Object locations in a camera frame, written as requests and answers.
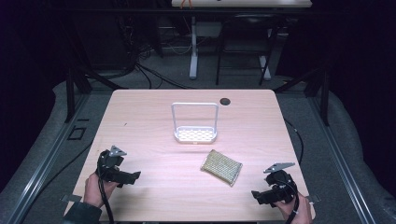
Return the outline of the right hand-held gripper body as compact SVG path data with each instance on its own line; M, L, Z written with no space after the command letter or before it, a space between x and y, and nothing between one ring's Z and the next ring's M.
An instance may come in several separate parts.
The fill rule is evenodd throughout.
M285 172L286 168L294 165L294 162L277 162L264 170L267 174L265 181L271 187L268 195L274 203L284 201L290 203L297 194L297 186L291 175Z

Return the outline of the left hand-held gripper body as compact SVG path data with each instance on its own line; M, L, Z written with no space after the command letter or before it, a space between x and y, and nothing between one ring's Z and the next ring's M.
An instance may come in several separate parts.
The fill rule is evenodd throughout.
M116 146L106 149L100 153L96 174L106 182L117 182L121 178L127 178L127 174L119 168L124 160L126 152Z

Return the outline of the yellow mesh sponge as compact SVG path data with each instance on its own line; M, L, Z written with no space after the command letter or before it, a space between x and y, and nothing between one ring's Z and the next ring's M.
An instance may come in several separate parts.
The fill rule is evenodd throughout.
M213 175L230 187L234 185L243 164L212 149L205 157L200 170Z

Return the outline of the white sponge rack with handle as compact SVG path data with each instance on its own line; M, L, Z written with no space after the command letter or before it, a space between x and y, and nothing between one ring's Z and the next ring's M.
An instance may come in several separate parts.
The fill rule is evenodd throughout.
M181 144L212 144L218 136L216 103L172 103L174 137Z

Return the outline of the person's left hand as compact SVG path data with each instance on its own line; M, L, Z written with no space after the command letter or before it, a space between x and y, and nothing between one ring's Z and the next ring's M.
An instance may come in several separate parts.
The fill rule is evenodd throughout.
M106 197L109 198L118 183L104 182L103 185ZM98 208L101 208L104 205L102 194L99 189L99 177L96 173L92 173L85 181L83 202Z

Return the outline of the person's right hand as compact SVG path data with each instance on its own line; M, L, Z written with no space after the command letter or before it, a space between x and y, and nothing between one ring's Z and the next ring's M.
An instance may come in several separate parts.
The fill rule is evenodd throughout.
M297 209L294 208L295 200L290 203L276 202L275 206L279 209L285 220L288 220L291 215L294 215L293 220L289 224L313 224L309 201L301 193L298 194L298 199L299 205Z

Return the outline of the black chair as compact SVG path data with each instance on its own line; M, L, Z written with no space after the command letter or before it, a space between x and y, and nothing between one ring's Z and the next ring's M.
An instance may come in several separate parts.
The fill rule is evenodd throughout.
M223 22L217 45L215 83L237 71L259 70L265 80L276 37L285 20L275 14L238 14Z

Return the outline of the white desk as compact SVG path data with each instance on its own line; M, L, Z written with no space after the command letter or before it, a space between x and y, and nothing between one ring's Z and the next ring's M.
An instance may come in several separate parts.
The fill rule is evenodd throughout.
M210 15L215 10L224 12L226 9L235 9L247 12L249 9L303 9L312 6L312 0L171 0L172 8L180 10L208 9ZM196 79L198 74L198 37L217 37L220 32L220 23L217 21L198 21L191 17L191 65L190 79Z

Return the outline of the aluminium floor rail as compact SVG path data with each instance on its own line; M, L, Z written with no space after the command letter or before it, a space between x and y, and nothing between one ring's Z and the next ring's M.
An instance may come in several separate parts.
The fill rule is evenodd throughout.
M345 157L333 135L332 128L325 124L320 115L318 101L311 97L308 97L307 101L311 107L311 110L313 111L314 117L316 118L320 129L323 131L327 142L330 145L332 160L343 181L347 194L356 210L361 224L377 224L366 200L362 195L361 188L359 187L356 179L349 169L349 166L347 165L347 161L345 160Z
M73 192L86 149L92 142L89 101L89 95L81 95L70 122L52 119L45 126L5 189L5 193L18 199L15 203L0 201L0 224L57 224L62 220L67 203L61 198Z

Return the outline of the black metal frame stand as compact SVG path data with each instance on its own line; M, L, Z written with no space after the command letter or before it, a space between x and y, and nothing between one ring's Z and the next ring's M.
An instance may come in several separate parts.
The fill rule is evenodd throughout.
M320 92L320 103L319 103L319 117L323 121L325 126L329 126L328 120L328 108L329 108L329 96L330 96L330 76L328 74L329 68L325 65L318 68L312 69L311 71L293 78L286 84L274 89L275 93L281 93L294 87L300 82L306 81L307 84L304 89L304 95L306 97L315 97Z
M66 53L68 72L66 75L66 103L67 115L65 122L68 123L76 115L75 88L82 94L90 94L92 85L88 78L91 77L111 90L124 90L124 87L100 76L92 69L91 64L84 58L85 50L79 46L80 40L76 33L75 25L69 21L59 19L60 28L63 30L64 39L69 46L69 52Z

